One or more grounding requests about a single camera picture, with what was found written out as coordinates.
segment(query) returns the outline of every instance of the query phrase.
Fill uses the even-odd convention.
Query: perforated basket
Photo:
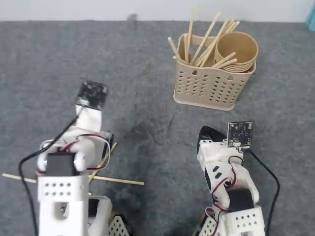
[[[199,45],[203,37],[193,35],[192,45]],[[214,40],[209,37],[204,47]],[[181,58],[185,58],[184,35],[179,39],[178,50]],[[246,73],[230,73],[221,69],[199,68],[176,61],[176,82],[174,100],[181,104],[194,105],[224,111],[234,108],[235,102],[247,80],[256,70],[256,62]],[[205,66],[214,63],[214,52]]]

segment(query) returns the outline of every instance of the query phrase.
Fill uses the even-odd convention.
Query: paper cup
[[[236,52],[233,58],[236,58],[237,62],[232,65],[252,66],[258,55],[258,44],[250,35],[243,32],[230,32],[221,36],[216,44],[216,61],[233,52]]]

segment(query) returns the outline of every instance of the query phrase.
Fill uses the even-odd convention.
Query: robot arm
[[[76,124],[38,157],[39,236],[108,235],[110,199],[88,196],[88,170],[101,162],[113,138],[100,130],[106,90],[102,84],[84,83],[76,103]]]
[[[215,132],[203,127],[197,145],[197,159],[213,198],[213,205],[209,207],[213,216],[206,219],[199,235],[265,236],[262,211],[257,205],[259,192],[242,166],[244,155],[239,148],[242,148],[243,140],[231,142],[222,134],[219,138],[213,135]]]

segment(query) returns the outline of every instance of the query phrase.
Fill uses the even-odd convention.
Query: black circuit board
[[[81,85],[75,104],[101,110],[105,104],[106,94],[106,85],[93,81],[86,81]]]
[[[253,122],[230,122],[227,131],[228,147],[249,147],[252,144]]]

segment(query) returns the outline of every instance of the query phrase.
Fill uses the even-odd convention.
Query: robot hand
[[[206,219],[199,236],[264,236],[264,221],[259,192],[243,167],[244,155],[229,147],[229,139],[218,131],[204,126],[199,134],[197,159],[213,198],[206,208]]]

